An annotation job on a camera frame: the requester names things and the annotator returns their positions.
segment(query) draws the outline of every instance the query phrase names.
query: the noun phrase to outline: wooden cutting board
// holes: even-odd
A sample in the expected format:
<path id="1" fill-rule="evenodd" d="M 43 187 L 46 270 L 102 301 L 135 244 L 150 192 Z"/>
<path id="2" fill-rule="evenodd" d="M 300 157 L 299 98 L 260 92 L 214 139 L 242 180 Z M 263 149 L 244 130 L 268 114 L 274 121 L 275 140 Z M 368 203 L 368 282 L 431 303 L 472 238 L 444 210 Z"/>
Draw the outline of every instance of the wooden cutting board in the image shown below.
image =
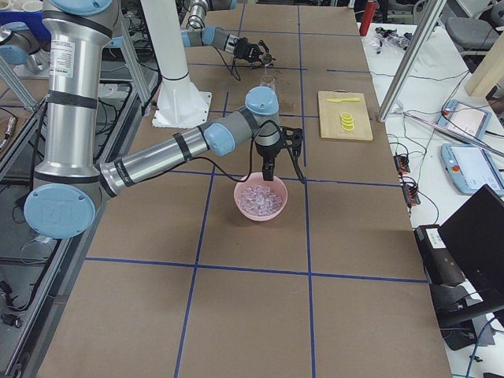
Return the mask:
<path id="1" fill-rule="evenodd" d="M 359 102 L 329 102 L 328 98 L 356 98 Z M 321 137 L 347 140 L 372 140 L 371 124 L 362 93 L 319 91 L 318 113 Z M 341 127 L 339 115 L 350 113 L 354 118 L 354 130 L 348 132 Z"/>

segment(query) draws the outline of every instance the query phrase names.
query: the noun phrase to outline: white table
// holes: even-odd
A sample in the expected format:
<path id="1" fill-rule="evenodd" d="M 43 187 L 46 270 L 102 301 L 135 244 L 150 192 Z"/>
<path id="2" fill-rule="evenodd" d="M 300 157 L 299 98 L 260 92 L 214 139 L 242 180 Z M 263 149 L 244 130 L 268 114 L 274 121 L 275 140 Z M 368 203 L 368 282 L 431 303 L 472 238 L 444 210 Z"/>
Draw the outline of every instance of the white table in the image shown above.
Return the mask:
<path id="1" fill-rule="evenodd" d="M 385 46 L 377 54 L 377 39 L 374 37 L 374 28 L 378 26 L 385 29 L 397 28 L 400 35 L 405 32 L 414 33 L 416 26 L 372 24 L 369 28 L 368 36 L 362 38 L 369 69 L 373 74 L 376 95 L 378 101 L 381 103 L 391 84 L 392 77 L 380 76 L 379 74 L 394 75 L 404 52 L 397 48 Z M 424 44 L 410 75 L 443 79 L 456 76 L 465 71 L 467 71 L 467 67 L 451 42 L 450 37 L 444 29 L 437 28 L 432 33 L 431 38 Z M 406 85 L 402 89 L 398 100 L 403 104 L 404 110 L 413 109 L 426 113 L 439 112 L 462 77 L 464 75 L 443 81 L 410 77 L 406 81 Z M 464 85 L 469 78 L 470 74 L 463 79 L 454 98 L 474 106 L 488 105 L 484 98 L 471 98 L 467 95 Z M 438 115 L 415 114 L 426 120 L 437 120 L 439 117 Z M 405 145 L 410 153 L 413 151 L 423 151 L 416 143 L 427 147 L 427 154 L 425 155 L 423 164 L 421 163 L 423 160 L 421 154 L 411 154 L 409 156 L 411 173 L 407 176 L 411 176 L 416 181 L 419 181 L 420 191 L 438 206 L 439 219 L 436 223 L 442 224 L 469 198 L 469 196 L 460 195 L 456 190 L 445 171 L 439 153 L 440 147 L 444 143 L 457 142 L 438 132 L 432 134 L 432 128 L 428 125 L 418 123 L 409 118 L 403 120 L 402 117 L 397 115 L 388 117 L 386 127 L 387 132 L 391 134 L 389 135 L 389 140 Z M 495 115 L 491 119 L 488 130 L 504 134 L 504 129 Z M 486 135 L 483 140 L 498 150 L 504 150 L 504 139 Z M 396 146 L 391 144 L 392 153 L 395 152 Z M 404 152 L 404 148 L 398 146 L 398 153 L 401 154 Z M 492 157 L 499 168 L 504 168 L 504 159 L 495 155 L 492 155 Z M 421 196 L 421 204 L 412 208 L 410 219 L 413 227 L 419 224 L 432 224 L 436 219 L 435 207 L 425 197 Z M 469 292 L 472 292 L 469 283 L 467 283 L 467 288 Z M 497 321 L 493 322 L 492 325 L 494 328 L 501 329 Z M 502 358 L 504 356 L 504 335 L 497 334 L 495 342 L 495 346 L 478 349 L 476 355 L 483 358 L 484 361 L 480 363 L 473 362 L 471 376 L 483 377 L 484 372 L 493 372 L 504 376 L 504 360 Z M 467 364 L 469 363 L 469 355 L 472 353 L 473 347 L 468 346 L 459 351 L 452 351 L 448 347 L 446 349 L 453 374 L 465 376 Z"/>

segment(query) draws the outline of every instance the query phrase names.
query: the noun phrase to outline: red cylinder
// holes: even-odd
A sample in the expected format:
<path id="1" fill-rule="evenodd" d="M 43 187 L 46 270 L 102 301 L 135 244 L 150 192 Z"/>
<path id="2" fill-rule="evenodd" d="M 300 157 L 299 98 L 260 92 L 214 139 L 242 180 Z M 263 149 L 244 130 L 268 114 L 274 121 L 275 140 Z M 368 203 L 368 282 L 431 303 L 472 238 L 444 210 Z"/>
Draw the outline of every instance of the red cylinder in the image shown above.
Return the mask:
<path id="1" fill-rule="evenodd" d="M 368 34 L 369 25 L 375 15 L 376 5 L 377 2 L 375 0 L 368 0 L 365 4 L 364 16 L 362 17 L 361 27 L 359 28 L 359 34 L 361 37 Z"/>

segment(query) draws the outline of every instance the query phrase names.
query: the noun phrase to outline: blue tray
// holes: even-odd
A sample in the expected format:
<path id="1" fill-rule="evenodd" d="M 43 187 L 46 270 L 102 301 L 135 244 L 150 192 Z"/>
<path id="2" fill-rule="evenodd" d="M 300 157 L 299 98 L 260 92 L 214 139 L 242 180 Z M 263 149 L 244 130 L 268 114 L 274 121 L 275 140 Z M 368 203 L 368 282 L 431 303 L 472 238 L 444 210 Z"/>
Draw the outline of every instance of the blue tray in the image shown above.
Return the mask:
<path id="1" fill-rule="evenodd" d="M 0 24 L 9 22 L 24 22 L 31 30 L 31 33 L 40 41 L 49 41 L 50 33 L 42 24 L 42 11 L 40 12 L 10 12 L 0 11 Z"/>

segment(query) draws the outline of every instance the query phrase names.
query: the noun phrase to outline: black monitor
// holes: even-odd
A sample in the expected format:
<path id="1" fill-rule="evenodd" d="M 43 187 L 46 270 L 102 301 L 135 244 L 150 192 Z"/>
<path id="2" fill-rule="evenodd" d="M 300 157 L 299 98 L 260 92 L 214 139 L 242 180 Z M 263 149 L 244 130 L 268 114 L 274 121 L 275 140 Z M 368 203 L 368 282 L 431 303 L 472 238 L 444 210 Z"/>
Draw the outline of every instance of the black monitor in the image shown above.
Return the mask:
<path id="1" fill-rule="evenodd" d="M 504 202 L 488 185 L 478 190 L 439 227 L 439 234 L 482 302 L 438 313 L 448 328 L 494 313 L 504 325 Z"/>

